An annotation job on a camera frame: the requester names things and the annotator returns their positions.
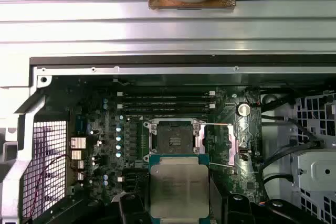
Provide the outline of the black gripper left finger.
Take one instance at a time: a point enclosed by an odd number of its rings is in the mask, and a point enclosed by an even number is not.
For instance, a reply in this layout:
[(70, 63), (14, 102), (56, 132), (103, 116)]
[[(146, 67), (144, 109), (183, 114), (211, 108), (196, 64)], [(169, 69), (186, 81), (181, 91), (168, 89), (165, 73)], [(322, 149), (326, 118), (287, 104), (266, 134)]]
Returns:
[(151, 217), (138, 194), (123, 193), (91, 210), (86, 223), (151, 223)]

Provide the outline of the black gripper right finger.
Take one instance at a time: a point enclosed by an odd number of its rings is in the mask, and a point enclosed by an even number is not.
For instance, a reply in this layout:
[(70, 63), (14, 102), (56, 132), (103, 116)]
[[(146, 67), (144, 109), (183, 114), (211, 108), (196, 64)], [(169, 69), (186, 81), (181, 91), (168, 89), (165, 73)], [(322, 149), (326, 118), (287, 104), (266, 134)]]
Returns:
[(299, 223), (290, 204), (280, 199), (256, 204), (241, 194), (211, 192), (209, 203), (217, 223)]

